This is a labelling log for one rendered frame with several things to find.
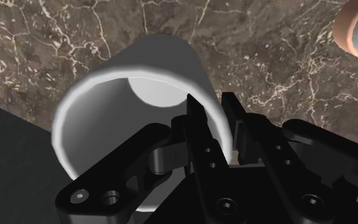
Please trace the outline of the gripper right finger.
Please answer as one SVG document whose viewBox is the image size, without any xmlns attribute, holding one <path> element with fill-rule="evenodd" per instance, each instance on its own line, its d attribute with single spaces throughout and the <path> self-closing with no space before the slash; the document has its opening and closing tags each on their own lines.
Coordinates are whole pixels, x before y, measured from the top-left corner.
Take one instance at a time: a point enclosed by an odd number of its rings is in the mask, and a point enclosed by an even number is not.
<svg viewBox="0 0 358 224">
<path fill-rule="evenodd" d="M 293 224 L 358 224 L 358 143 L 300 119 L 278 127 L 232 92 L 221 105 L 240 164 L 262 160 Z"/>
</svg>

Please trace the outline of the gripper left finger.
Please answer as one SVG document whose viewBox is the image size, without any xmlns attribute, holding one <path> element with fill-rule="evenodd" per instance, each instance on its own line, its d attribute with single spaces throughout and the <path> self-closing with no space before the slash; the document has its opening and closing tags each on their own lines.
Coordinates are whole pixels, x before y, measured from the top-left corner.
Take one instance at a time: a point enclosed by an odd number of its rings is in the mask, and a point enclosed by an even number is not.
<svg viewBox="0 0 358 224">
<path fill-rule="evenodd" d="M 142 223 L 135 210 L 177 168 L 185 178 Z M 245 224 L 244 204 L 226 187 L 229 173 L 203 106 L 187 98 L 187 113 L 170 125 L 150 123 L 62 189 L 61 224 Z"/>
</svg>

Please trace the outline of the white cylindrical cup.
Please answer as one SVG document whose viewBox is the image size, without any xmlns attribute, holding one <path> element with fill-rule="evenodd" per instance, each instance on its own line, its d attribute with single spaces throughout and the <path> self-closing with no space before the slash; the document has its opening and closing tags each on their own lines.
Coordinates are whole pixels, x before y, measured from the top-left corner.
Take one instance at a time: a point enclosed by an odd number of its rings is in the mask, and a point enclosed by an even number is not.
<svg viewBox="0 0 358 224">
<path fill-rule="evenodd" d="M 71 183 L 144 126 L 170 125 L 185 115 L 188 96 L 203 106 L 210 133 L 229 162 L 230 126 L 187 41 L 150 34 L 90 71 L 63 97 L 52 124 L 52 146 Z M 135 211 L 155 211 L 184 177 L 184 168 L 175 169 Z"/>
</svg>

